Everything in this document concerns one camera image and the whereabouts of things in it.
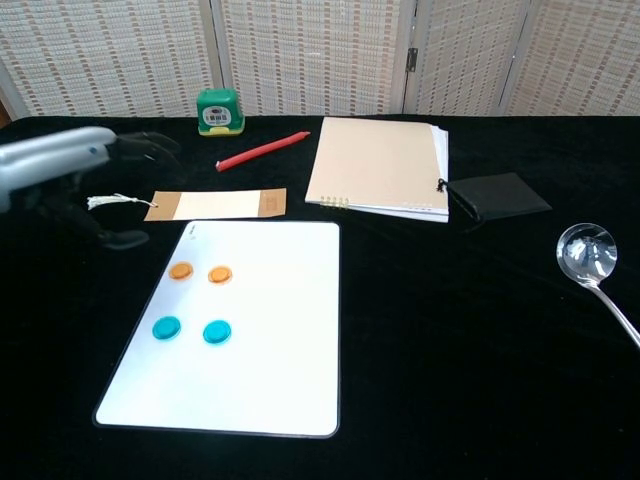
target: metal spoon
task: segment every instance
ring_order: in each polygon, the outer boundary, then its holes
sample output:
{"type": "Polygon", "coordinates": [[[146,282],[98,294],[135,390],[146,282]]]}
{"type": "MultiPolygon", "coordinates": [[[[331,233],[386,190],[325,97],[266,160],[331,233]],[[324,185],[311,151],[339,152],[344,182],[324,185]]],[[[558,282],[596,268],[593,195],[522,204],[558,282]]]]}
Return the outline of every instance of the metal spoon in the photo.
{"type": "Polygon", "coordinates": [[[616,242],[609,232],[593,223],[574,225],[560,235],[556,258],[565,275],[602,300],[640,348],[640,333],[598,286],[611,275],[618,259],[616,242]]]}

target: pencil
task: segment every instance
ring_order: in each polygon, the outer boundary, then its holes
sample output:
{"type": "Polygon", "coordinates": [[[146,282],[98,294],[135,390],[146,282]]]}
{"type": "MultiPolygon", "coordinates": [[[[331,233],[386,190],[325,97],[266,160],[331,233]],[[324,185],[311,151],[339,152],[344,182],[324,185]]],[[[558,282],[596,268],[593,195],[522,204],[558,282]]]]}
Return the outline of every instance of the pencil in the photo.
{"type": "Polygon", "coordinates": [[[240,153],[238,155],[234,155],[233,157],[229,157],[226,160],[222,160],[216,163],[216,170],[218,172],[224,172],[230,168],[235,167],[236,165],[240,165],[241,163],[248,162],[256,157],[260,157],[266,153],[273,152],[274,150],[279,150],[281,148],[287,147],[289,145],[293,145],[300,140],[304,140],[311,132],[298,132],[289,137],[282,138],[280,140],[276,140],[275,142],[267,143],[260,147],[252,148],[251,150],[247,150],[246,152],[240,153]]]}

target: spoon bowl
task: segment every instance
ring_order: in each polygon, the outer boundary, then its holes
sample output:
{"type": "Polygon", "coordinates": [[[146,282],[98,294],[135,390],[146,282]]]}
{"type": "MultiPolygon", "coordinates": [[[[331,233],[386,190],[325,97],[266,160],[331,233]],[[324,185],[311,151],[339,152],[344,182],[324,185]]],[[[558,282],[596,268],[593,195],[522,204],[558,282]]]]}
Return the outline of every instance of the spoon bowl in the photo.
{"type": "Polygon", "coordinates": [[[593,223],[579,223],[560,236],[556,258],[560,269],[571,280],[598,285],[613,272],[618,249],[604,228],[593,223]]]}

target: spoon handle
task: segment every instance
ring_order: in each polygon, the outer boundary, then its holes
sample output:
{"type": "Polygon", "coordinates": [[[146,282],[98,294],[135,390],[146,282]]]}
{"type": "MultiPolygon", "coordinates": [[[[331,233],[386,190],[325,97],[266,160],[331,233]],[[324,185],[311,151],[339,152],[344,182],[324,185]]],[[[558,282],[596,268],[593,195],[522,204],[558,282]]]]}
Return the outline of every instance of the spoon handle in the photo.
{"type": "Polygon", "coordinates": [[[631,339],[635,342],[636,347],[640,348],[640,333],[638,333],[631,322],[627,320],[627,317],[624,315],[624,313],[622,313],[616,306],[616,304],[613,303],[613,301],[607,296],[607,294],[600,290],[598,287],[589,285],[587,286],[587,288],[591,290],[596,297],[602,300],[602,303],[604,303],[609,310],[611,310],[611,313],[613,313],[613,315],[618,319],[618,322],[620,322],[622,328],[627,331],[631,339]]]}

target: orange magnet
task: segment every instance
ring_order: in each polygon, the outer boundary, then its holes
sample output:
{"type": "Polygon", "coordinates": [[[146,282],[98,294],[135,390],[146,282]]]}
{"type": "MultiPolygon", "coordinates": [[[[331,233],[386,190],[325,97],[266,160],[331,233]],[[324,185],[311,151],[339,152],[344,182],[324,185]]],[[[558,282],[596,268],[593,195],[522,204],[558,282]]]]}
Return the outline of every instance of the orange magnet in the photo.
{"type": "Polygon", "coordinates": [[[209,281],[216,285],[223,285],[231,280],[231,269],[225,266],[219,266],[209,272],[209,281]]]}
{"type": "Polygon", "coordinates": [[[174,280],[186,280],[193,274],[193,267],[190,263],[180,262],[176,263],[171,270],[169,270],[169,276],[174,280]]]}

